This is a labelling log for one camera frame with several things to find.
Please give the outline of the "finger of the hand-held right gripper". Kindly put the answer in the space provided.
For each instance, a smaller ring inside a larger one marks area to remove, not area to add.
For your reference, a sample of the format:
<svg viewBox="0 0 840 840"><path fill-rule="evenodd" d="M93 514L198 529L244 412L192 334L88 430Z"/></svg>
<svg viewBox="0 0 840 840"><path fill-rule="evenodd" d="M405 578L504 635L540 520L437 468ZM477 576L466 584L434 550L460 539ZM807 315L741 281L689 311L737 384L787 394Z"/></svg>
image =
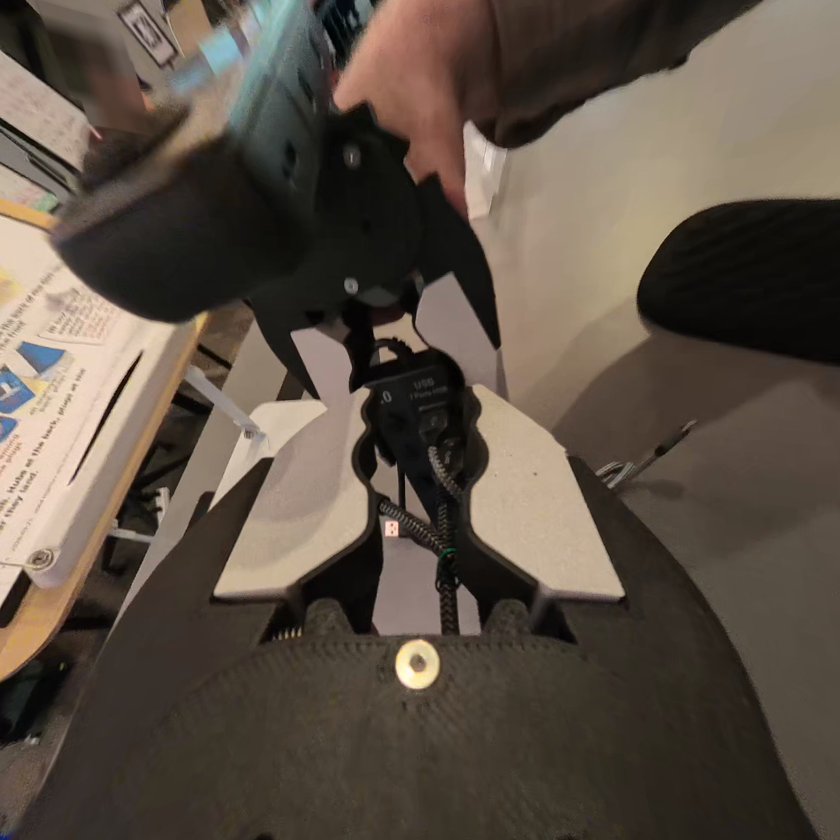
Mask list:
<svg viewBox="0 0 840 840"><path fill-rule="evenodd" d="M290 333L314 387L314 396L324 405L343 403L349 398L352 362L344 344L349 334L343 322L323 322Z"/></svg>
<svg viewBox="0 0 840 840"><path fill-rule="evenodd" d="M502 351L491 343L452 272L423 288L413 326L428 347L457 364L467 385L483 385L509 398Z"/></svg>

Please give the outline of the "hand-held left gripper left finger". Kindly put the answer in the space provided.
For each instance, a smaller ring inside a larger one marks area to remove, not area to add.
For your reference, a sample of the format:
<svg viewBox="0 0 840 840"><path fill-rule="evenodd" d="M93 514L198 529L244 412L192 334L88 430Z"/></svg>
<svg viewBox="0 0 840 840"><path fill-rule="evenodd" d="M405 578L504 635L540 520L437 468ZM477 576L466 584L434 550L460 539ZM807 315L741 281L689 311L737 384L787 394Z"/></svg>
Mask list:
<svg viewBox="0 0 840 840"><path fill-rule="evenodd" d="M361 387L283 445L217 580L217 600L274 601L303 617L332 599L354 631L371 630L384 565L372 397Z"/></svg>

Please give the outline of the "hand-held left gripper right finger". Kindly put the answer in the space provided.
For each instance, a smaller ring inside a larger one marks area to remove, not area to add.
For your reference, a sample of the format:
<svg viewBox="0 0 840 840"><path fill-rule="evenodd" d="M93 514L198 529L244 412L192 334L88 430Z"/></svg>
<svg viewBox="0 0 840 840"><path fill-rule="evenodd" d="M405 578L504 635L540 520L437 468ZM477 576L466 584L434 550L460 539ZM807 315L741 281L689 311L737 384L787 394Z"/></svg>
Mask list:
<svg viewBox="0 0 840 840"><path fill-rule="evenodd" d="M485 625L502 601L543 631L566 602L625 598L565 448L483 385L464 393L458 574Z"/></svg>

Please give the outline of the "black usb hub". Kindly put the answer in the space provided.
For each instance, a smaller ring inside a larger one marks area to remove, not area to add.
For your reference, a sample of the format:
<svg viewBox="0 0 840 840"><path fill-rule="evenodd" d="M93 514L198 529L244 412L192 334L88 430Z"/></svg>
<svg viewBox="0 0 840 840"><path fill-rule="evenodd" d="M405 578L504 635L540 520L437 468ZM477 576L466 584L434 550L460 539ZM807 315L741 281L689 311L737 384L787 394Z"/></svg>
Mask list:
<svg viewBox="0 0 840 840"><path fill-rule="evenodd" d="M446 353L414 351L399 339L378 339L375 350L393 358L372 363L362 384L376 403L378 454L402 472L424 507L437 498L437 478L428 450L461 438L464 376Z"/></svg>

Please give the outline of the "person's right forearm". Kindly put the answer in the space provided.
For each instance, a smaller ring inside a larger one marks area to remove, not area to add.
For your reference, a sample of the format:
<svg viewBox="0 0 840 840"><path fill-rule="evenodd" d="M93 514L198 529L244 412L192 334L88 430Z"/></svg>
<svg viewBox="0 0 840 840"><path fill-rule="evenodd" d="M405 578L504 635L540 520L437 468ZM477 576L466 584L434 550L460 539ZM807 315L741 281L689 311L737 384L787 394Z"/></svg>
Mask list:
<svg viewBox="0 0 840 840"><path fill-rule="evenodd" d="M493 144L529 144L600 95L677 70L758 1L482 2L465 73L468 121Z"/></svg>

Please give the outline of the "person's right hand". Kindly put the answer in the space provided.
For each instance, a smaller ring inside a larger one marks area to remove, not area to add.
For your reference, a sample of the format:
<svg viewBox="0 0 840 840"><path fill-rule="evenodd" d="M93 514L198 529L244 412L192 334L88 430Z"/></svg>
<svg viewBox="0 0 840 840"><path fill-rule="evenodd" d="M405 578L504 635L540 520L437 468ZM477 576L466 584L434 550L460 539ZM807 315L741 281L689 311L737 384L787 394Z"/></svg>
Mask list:
<svg viewBox="0 0 840 840"><path fill-rule="evenodd" d="M497 24L487 1L388 1L375 9L333 93L349 111L367 104L408 142L416 181L437 175L468 217L464 127L497 114Z"/></svg>

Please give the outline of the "white stand base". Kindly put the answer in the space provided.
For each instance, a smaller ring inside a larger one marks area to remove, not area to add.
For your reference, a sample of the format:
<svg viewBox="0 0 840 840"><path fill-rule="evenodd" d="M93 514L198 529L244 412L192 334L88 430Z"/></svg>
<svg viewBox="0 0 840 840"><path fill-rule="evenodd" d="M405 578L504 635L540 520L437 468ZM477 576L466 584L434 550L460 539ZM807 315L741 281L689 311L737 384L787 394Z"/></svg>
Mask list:
<svg viewBox="0 0 840 840"><path fill-rule="evenodd" d="M165 510L162 524L151 538L139 571L117 614L118 623L152 572L185 535L201 501L212 507L233 489L261 459L273 458L281 447L323 413L320 402L284 400L243 404L229 383L242 385L248 396L277 396L289 379L280 362L237 359L222 389L216 388L195 366L185 379L210 403L212 411L187 461L185 475Z"/></svg>

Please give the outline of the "instruction sheet on stand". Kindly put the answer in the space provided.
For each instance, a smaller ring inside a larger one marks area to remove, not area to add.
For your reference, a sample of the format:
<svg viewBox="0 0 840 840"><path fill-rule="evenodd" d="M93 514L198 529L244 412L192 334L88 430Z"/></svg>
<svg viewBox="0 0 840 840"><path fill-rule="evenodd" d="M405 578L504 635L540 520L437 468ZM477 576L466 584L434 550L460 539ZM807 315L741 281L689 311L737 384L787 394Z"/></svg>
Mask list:
<svg viewBox="0 0 840 840"><path fill-rule="evenodd" d="M5 199L3 217L46 236L55 222ZM24 565L2 566L2 607L12 601L16 583L28 584L2 624L2 681L40 654L68 617L184 379L206 320L206 315L177 325L142 320L145 332L136 358L112 394L65 499Z"/></svg>

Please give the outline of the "black wrist rest pad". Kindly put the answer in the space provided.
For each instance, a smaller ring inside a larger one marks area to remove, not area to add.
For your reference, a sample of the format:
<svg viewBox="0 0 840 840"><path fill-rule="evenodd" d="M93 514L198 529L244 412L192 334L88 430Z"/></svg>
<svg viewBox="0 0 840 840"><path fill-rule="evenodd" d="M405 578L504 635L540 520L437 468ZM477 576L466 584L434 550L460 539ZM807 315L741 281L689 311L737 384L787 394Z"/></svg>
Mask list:
<svg viewBox="0 0 840 840"><path fill-rule="evenodd" d="M839 201L766 198L678 224L637 288L639 315L688 338L839 364Z"/></svg>

